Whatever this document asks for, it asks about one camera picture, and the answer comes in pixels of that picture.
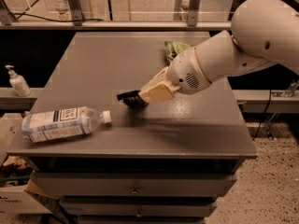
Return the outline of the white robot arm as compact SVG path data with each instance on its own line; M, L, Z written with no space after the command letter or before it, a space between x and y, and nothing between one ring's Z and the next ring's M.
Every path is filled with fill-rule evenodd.
M194 94L222 77L236 77L279 63L299 70L299 15L281 0L247 0L222 31L177 55L141 88L146 103Z

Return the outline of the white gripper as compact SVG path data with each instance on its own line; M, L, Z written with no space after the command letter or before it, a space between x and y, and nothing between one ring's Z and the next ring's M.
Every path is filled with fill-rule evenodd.
M194 94L210 85L211 81L203 71L196 49L190 48L177 55L168 68L162 69L146 83L138 95L146 103L159 103L172 100L178 91Z

